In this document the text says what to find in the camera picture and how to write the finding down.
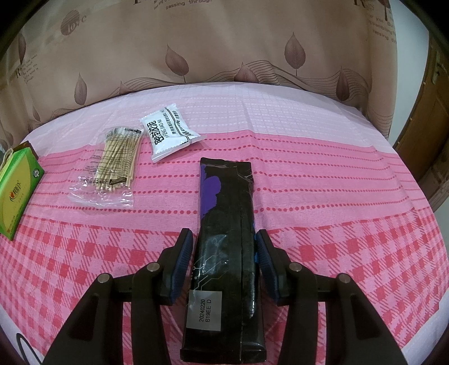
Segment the leaf pattern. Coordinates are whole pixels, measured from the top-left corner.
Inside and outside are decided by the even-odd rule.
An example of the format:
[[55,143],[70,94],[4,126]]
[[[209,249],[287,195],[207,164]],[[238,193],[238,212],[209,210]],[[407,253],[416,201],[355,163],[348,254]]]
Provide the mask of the leaf pattern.
[[30,119],[28,123],[26,124],[28,128],[28,133],[31,133],[36,128],[40,127],[43,123],[40,123],[38,121],[35,121],[34,119]]
[[306,62],[306,52],[296,39],[295,33],[291,35],[285,45],[284,56],[287,63],[296,70],[296,76],[298,76],[298,68]]
[[134,90],[130,89],[129,87],[124,85],[122,81],[120,81],[119,95],[126,95],[133,92]]
[[247,65],[242,62],[240,69],[237,74],[234,76],[234,81],[236,82],[253,82],[255,84],[259,83],[259,79],[256,74],[249,69]]
[[66,108],[56,109],[53,111],[49,120],[53,120],[55,118],[58,118],[59,116],[63,116],[64,114],[70,113],[71,111],[74,111],[74,110],[76,110],[76,109],[66,109]]
[[34,119],[36,119],[38,122],[40,122],[40,115],[39,115],[39,113],[37,112],[37,110],[36,110],[36,108],[34,107],[34,105],[33,105],[33,117],[34,117]]
[[341,102],[344,102],[349,97],[349,84],[343,70],[340,70],[335,94],[337,95],[338,100]]
[[81,74],[78,76],[78,81],[75,86],[75,103],[78,105],[84,105],[87,98],[87,85],[84,82]]
[[369,84],[368,84],[368,93],[370,93],[372,89],[373,89],[373,71],[370,70],[370,80],[369,80]]
[[189,72],[189,65],[184,57],[178,55],[175,51],[173,51],[169,45],[167,45],[167,53],[165,54],[165,63],[168,68],[178,76],[184,77]]
[[4,131],[4,134],[6,136],[6,140],[8,141],[9,145],[12,146],[14,144],[14,137],[13,137],[13,135],[10,132],[8,132],[7,130]]
[[22,33],[19,33],[18,43],[19,43],[19,60],[20,60],[20,64],[22,64],[23,58],[25,57],[25,51],[26,51],[26,41],[25,41],[25,37],[23,36]]
[[392,6],[390,5],[390,0],[379,0],[379,3],[381,3],[383,5],[383,8],[385,10],[385,21],[388,22],[387,8],[388,9],[392,8]]
[[6,150],[8,149],[8,142],[6,142],[4,139],[0,138],[0,146],[2,146],[3,150],[6,152]]
[[365,4],[363,3],[363,0],[360,0],[360,2],[362,3],[362,6],[365,7]]

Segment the bed sheet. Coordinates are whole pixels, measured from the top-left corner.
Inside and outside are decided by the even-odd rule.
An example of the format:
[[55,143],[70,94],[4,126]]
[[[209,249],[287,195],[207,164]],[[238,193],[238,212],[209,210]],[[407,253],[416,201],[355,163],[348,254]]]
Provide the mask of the bed sheet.
[[[177,103],[191,129],[207,134],[157,164],[145,137],[132,209],[76,206],[67,198],[102,131]],[[97,275],[135,272],[199,229],[199,159],[252,163],[256,229],[315,273],[349,273],[373,303],[410,365],[419,365],[449,318],[448,259],[417,183],[382,135],[354,108],[291,88],[223,83],[124,95],[83,108],[27,139],[45,175],[14,241],[0,238],[0,325],[45,354]],[[173,364],[182,364],[187,288],[163,321]],[[268,359],[276,364],[287,308],[263,296]],[[317,364],[325,358],[320,306]],[[124,357],[132,362],[130,311]]]

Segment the white packet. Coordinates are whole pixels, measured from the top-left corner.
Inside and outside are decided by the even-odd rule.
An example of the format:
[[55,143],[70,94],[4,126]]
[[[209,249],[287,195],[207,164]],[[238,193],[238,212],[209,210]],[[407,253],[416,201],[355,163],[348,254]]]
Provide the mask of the white packet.
[[150,135],[153,162],[206,138],[188,128],[176,104],[144,116],[141,122]]

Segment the yellow label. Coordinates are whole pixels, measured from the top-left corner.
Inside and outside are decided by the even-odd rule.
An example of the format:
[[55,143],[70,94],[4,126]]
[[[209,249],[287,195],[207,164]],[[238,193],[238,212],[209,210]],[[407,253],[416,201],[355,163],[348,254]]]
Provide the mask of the yellow label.
[[22,204],[28,196],[31,180],[30,165],[25,155],[14,167],[5,185],[2,187],[1,202],[3,224],[7,232],[11,232]]

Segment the plastic wrapper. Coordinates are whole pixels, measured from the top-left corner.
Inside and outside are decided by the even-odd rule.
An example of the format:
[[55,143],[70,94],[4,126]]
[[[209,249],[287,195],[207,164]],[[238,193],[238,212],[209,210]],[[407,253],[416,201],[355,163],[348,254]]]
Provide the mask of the plastic wrapper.
[[250,162],[201,159],[201,227],[181,359],[265,361]]
[[141,122],[150,135],[153,162],[206,138],[188,128],[176,104],[144,116]]
[[83,206],[133,205],[131,184],[142,130],[116,127],[102,133],[102,140],[69,188],[69,199]]

